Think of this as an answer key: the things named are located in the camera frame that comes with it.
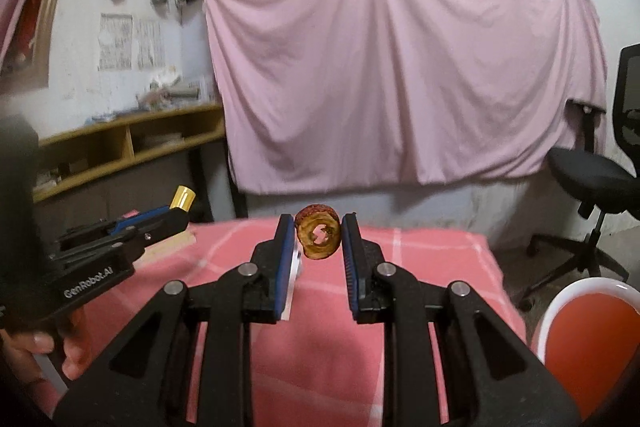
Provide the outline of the person's left hand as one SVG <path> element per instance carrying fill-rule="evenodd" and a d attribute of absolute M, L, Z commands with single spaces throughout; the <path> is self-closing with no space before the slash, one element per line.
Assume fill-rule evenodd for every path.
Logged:
<path fill-rule="evenodd" d="M 62 363 L 64 375 L 77 379 L 88 369 L 92 361 L 92 344 L 84 308 L 75 310 L 70 317 L 70 328 L 61 333 L 65 358 Z M 43 371 L 35 355 L 48 355 L 54 350 L 53 337 L 45 332 L 8 333 L 1 331 L 2 351 L 13 374 L 23 385 L 43 380 Z"/>

